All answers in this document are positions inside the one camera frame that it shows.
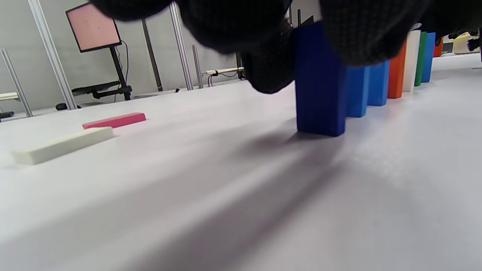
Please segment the person's left hand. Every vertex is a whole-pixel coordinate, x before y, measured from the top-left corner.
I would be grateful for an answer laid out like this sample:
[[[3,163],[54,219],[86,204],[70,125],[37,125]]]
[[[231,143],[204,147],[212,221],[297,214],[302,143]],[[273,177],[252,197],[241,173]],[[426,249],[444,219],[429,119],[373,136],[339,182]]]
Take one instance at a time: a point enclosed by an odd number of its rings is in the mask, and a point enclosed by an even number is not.
[[[246,79],[263,94],[294,80],[290,0],[176,0],[182,21],[203,46],[239,53]],[[416,23],[440,38],[481,27],[480,0],[319,0],[328,41],[344,64],[361,67],[396,57]]]

